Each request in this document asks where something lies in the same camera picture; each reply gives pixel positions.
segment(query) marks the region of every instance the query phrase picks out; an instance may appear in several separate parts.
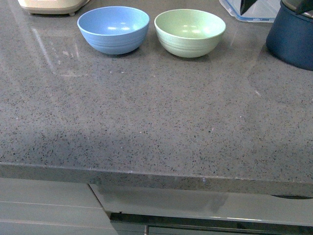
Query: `bowl rim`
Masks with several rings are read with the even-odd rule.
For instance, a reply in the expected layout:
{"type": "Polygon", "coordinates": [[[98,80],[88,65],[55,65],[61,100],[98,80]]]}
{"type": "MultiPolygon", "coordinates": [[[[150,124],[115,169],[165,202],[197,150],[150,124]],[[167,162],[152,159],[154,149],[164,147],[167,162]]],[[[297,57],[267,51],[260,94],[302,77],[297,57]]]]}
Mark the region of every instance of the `bowl rim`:
{"type": "Polygon", "coordinates": [[[175,37],[175,38],[191,39],[191,40],[205,40],[205,39],[209,39],[209,38],[214,38],[214,37],[217,37],[217,36],[223,34],[223,33],[225,32],[225,30],[226,30],[226,23],[225,23],[225,21],[224,21],[222,18],[218,17],[217,15],[214,15],[214,14],[212,14],[212,13],[210,13],[210,12],[207,12],[207,11],[201,11],[201,10],[196,10],[196,9],[187,9],[187,8],[186,8],[186,9],[184,8],[184,9],[174,9],[174,10],[164,11],[164,12],[162,12],[162,13],[160,13],[160,14],[157,15],[157,17],[156,17],[155,20],[154,20],[154,23],[155,23],[156,29],[160,30],[161,32],[163,32],[163,33],[165,33],[165,34],[167,34],[167,35],[170,35],[170,36],[175,37]],[[210,37],[204,37],[204,38],[186,38],[186,37],[181,37],[181,36],[177,36],[177,35],[174,35],[174,34],[165,32],[164,30],[162,30],[162,29],[157,25],[157,18],[158,18],[159,16],[161,16],[161,15],[163,15],[163,14],[166,14],[166,13],[168,13],[168,12],[171,12],[171,11],[198,11],[198,12],[203,12],[203,13],[206,13],[206,14],[209,14],[209,15],[213,15],[213,16],[219,18],[220,20],[222,20],[222,22],[224,23],[224,29],[223,29],[223,31],[222,31],[221,33],[219,33],[219,34],[216,34],[216,35],[210,36],[210,37]]]}
{"type": "Polygon", "coordinates": [[[130,34],[130,33],[137,32],[137,31],[139,31],[139,30],[145,28],[147,25],[149,25],[149,22],[150,22],[150,17],[149,17],[149,15],[148,15],[146,12],[144,12],[143,10],[140,10],[140,9],[138,9],[138,8],[129,7],[129,6],[104,6],[104,7],[99,7],[99,8],[96,8],[96,9],[93,9],[93,10],[90,10],[90,11],[85,12],[83,15],[81,15],[81,16],[78,18],[78,20],[77,20],[77,26],[78,26],[78,28],[79,28],[81,31],[84,31],[85,33],[88,33],[88,34],[97,35],[97,36],[111,36],[111,37],[114,37],[114,36],[126,35],[126,34],[130,34]],[[144,13],[144,14],[148,17],[148,20],[147,20],[146,24],[145,24],[143,27],[140,27],[139,29],[136,29],[135,31],[126,32],[126,33],[121,33],[121,34],[114,34],[114,35],[111,35],[111,34],[92,33],[92,32],[89,32],[89,31],[83,29],[83,28],[80,26],[79,21],[80,21],[80,19],[81,19],[84,15],[86,15],[86,14],[92,12],[92,11],[99,11],[99,10],[103,10],[103,9],[107,9],[107,8],[128,8],[128,9],[136,10],[136,11],[139,11],[139,12],[141,12],[141,13],[144,13]]]}

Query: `navy blue pot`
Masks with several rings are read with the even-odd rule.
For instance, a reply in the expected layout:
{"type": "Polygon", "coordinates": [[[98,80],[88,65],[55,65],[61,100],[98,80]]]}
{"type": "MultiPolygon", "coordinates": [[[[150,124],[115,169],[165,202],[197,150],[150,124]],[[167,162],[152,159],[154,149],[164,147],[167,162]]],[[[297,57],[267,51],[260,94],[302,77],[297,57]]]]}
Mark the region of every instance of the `navy blue pot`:
{"type": "Polygon", "coordinates": [[[313,19],[281,8],[268,34],[269,51],[282,61],[313,71],[313,19]]]}

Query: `green bowl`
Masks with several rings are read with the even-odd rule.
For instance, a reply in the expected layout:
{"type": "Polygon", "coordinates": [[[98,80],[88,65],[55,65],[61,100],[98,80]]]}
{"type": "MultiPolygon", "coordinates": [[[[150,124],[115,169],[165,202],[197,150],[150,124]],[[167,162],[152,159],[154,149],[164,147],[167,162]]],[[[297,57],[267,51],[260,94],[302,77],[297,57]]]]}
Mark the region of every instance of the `green bowl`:
{"type": "Polygon", "coordinates": [[[226,30],[216,15],[193,9],[170,10],[155,18],[156,34],[170,53],[194,58],[213,50],[226,30]]]}

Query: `countertop edge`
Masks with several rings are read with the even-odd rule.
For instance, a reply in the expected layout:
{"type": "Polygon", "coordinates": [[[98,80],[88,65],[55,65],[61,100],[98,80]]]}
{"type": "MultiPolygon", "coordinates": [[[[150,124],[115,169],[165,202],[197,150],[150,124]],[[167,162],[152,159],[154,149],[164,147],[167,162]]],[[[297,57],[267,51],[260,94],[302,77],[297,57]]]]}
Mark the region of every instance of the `countertop edge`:
{"type": "Polygon", "coordinates": [[[313,184],[203,176],[167,176],[134,172],[112,172],[65,167],[0,165],[0,177],[46,180],[107,186],[166,188],[214,192],[252,193],[313,197],[313,184]]]}

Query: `kitchen counter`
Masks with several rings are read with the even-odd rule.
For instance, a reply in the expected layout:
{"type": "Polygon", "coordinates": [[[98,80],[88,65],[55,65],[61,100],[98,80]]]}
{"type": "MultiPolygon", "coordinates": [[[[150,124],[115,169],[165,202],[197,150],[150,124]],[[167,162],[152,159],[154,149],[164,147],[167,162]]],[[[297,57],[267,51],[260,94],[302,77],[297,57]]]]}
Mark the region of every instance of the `kitchen counter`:
{"type": "Polygon", "coordinates": [[[218,0],[92,0],[73,17],[0,7],[0,177],[313,196],[313,71],[267,51],[270,23],[243,23],[218,0]],[[91,48],[76,22],[126,5],[150,16],[119,56],[91,48]],[[211,53],[183,59],[154,18],[176,8],[221,17],[211,53]]]}

